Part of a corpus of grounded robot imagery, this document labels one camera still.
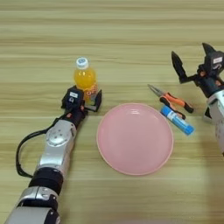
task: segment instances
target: bottle label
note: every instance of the bottle label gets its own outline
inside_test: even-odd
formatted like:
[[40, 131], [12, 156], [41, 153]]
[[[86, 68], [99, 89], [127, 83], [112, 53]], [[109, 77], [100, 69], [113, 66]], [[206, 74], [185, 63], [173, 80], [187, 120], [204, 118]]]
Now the bottle label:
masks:
[[84, 98], [87, 104], [94, 105], [95, 104], [95, 97], [97, 94], [97, 85], [96, 83], [89, 89], [84, 91]]

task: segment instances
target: red handle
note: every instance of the red handle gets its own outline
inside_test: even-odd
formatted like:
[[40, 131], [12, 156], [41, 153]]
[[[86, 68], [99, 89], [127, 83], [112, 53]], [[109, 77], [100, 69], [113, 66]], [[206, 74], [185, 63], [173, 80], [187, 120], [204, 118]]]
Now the red handle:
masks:
[[169, 100], [165, 97], [165, 96], [161, 96], [159, 98], [159, 100], [166, 105], [167, 107], [169, 107], [170, 109], [172, 109], [179, 117], [181, 117], [183, 120], [186, 119], [186, 116], [184, 114], [182, 114], [181, 112], [177, 111], [176, 108], [169, 102]]

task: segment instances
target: black cable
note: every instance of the black cable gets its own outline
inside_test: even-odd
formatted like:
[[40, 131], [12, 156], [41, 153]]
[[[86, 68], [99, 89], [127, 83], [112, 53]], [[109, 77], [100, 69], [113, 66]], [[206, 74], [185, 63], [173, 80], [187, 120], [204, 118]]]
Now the black cable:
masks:
[[31, 175], [31, 174], [29, 174], [29, 173], [27, 173], [26, 171], [24, 171], [24, 169], [22, 168], [22, 165], [20, 164], [20, 161], [19, 161], [19, 156], [20, 156], [20, 154], [21, 154], [21, 147], [22, 147], [22, 145], [23, 145], [26, 141], [28, 141], [28, 140], [30, 140], [30, 139], [32, 139], [32, 138], [34, 138], [34, 137], [37, 137], [37, 136], [46, 134], [46, 132], [47, 132], [51, 127], [53, 127], [53, 126], [55, 125], [55, 123], [56, 123], [58, 120], [60, 120], [60, 119], [64, 118], [65, 116], [67, 116], [67, 114], [69, 114], [71, 111], [72, 111], [72, 110], [70, 109], [70, 110], [68, 110], [64, 115], [60, 116], [59, 118], [56, 118], [56, 119], [53, 121], [53, 123], [52, 123], [52, 125], [51, 125], [50, 127], [46, 128], [46, 129], [42, 129], [42, 130], [38, 130], [38, 131], [32, 132], [30, 135], [26, 136], [26, 137], [20, 142], [20, 144], [19, 144], [18, 147], [17, 147], [17, 152], [16, 152], [16, 168], [17, 168], [17, 174], [18, 174], [18, 175], [20, 175], [20, 176], [22, 176], [22, 177], [26, 177], [26, 178], [32, 178], [32, 175]]

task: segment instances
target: wooden table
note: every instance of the wooden table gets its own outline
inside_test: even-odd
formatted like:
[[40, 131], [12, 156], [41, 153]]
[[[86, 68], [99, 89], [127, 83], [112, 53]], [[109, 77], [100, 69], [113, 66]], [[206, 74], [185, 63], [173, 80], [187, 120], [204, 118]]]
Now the wooden table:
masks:
[[[201, 42], [224, 51], [223, 11], [221, 0], [0, 1], [0, 222], [30, 181], [16, 174], [19, 141], [62, 113], [75, 59], [86, 56], [97, 71], [103, 104], [77, 136], [59, 199], [63, 223], [223, 223], [224, 161], [214, 126], [201, 119], [206, 98], [193, 83], [180, 86], [171, 63], [174, 50], [194, 74], [204, 60]], [[147, 83], [190, 102], [195, 113], [187, 121], [196, 131], [186, 136], [172, 125], [175, 144], [167, 164], [136, 178], [102, 160], [95, 135], [118, 104], [160, 109]], [[34, 171], [44, 142], [40, 136], [24, 148], [27, 171]]]

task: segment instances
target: bottle cap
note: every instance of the bottle cap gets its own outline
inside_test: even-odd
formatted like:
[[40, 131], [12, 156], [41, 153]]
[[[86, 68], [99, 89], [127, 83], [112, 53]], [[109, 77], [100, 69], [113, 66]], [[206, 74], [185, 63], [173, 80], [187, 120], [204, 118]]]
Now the bottle cap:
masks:
[[78, 69], [87, 69], [88, 68], [88, 60], [86, 58], [78, 58], [76, 60], [76, 66]]

